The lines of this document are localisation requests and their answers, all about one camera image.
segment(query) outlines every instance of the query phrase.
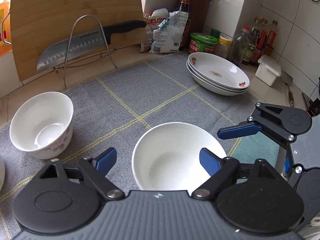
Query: knife block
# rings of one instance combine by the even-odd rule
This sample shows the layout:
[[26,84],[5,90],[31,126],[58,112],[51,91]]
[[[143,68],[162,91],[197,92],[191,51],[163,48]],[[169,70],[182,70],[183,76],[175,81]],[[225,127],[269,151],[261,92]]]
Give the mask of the knife block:
[[190,43],[190,33],[202,33],[209,6],[210,0],[190,0],[189,12],[191,14],[191,22],[186,47],[188,47]]

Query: white plate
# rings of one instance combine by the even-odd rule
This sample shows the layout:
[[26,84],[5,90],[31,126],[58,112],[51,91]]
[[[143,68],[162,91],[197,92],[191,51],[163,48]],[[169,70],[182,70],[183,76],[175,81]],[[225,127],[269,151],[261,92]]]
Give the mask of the white plate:
[[235,90],[245,89],[250,80],[236,65],[217,55],[195,52],[188,61],[197,73],[211,82]]
[[195,69],[193,68],[193,66],[190,64],[190,62],[187,61],[187,67],[189,66],[190,70],[193,72],[193,74],[195,74],[198,78],[202,79],[203,81],[209,83],[210,85],[214,86],[214,87],[217,87],[217,88],[220,88],[222,90],[225,90],[225,91],[229,91],[229,92],[234,92],[234,93],[241,93],[243,91],[247,91],[248,88],[245,88],[245,89],[242,89],[242,90],[235,90],[235,89],[230,89],[230,88],[225,88],[225,87],[222,87],[218,84],[215,84],[213,82],[211,82],[210,80],[207,80],[206,78],[204,78],[203,76],[199,75]]
[[223,89],[220,89],[220,88],[217,88],[213,85],[210,85],[209,83],[207,83],[206,81],[198,78],[196,76],[196,74],[194,74],[192,72],[192,70],[190,69],[190,67],[187,65],[187,68],[188,70],[190,71],[193,79],[199,84],[201,85],[202,87],[206,88],[207,90],[210,90],[211,92],[213,93],[216,93],[216,94],[219,94],[219,95],[223,95],[223,96],[235,96],[235,95],[240,95],[240,94],[243,94],[245,91],[242,91],[240,93],[235,93],[235,92],[229,92],[229,91],[226,91],[226,90],[223,90]]
[[220,143],[200,127],[183,122],[153,127],[133,150],[132,172],[137,185],[141,190],[188,190],[191,195],[210,178],[199,160],[203,147],[226,157]]

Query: wooden cutting board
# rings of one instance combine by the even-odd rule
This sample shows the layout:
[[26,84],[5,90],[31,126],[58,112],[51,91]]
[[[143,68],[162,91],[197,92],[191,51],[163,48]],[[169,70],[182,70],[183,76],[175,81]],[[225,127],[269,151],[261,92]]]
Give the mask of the wooden cutting board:
[[[87,14],[97,16],[102,26],[143,20],[141,0],[11,0],[12,51],[19,80],[35,75],[38,58],[44,49],[67,39],[74,22]],[[74,35],[98,27],[95,19],[85,18],[77,24]],[[145,30],[139,28],[113,34],[109,47],[144,41]]]

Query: yellow lid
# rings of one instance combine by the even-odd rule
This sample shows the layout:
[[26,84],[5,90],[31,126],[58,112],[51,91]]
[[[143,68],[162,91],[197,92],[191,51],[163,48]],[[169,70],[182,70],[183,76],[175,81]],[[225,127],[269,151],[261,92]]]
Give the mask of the yellow lid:
[[219,41],[223,44],[230,45],[232,42],[232,39],[220,36]]

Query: stack of plates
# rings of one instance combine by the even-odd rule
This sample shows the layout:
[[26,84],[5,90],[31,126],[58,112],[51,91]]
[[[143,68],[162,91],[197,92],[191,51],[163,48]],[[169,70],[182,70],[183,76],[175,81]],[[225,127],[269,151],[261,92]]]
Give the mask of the stack of plates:
[[204,88],[224,96],[243,94],[250,84],[248,76],[226,59],[204,52],[189,55],[187,68]]

